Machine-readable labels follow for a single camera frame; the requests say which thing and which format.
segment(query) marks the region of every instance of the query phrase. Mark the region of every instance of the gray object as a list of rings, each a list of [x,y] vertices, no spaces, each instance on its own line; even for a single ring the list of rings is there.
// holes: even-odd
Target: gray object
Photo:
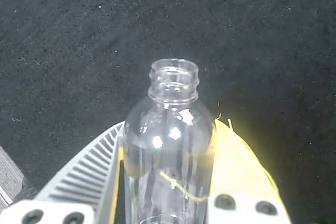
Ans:
[[[118,135],[124,122],[100,134],[69,161],[35,200],[82,203],[95,212],[94,223],[108,223],[118,161]]]

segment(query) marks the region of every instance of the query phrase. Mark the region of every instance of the black carpet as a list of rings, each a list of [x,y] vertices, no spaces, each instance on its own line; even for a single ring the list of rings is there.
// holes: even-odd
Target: black carpet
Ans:
[[[293,222],[336,222],[336,0],[0,0],[0,19],[0,145],[37,188],[179,57]]]

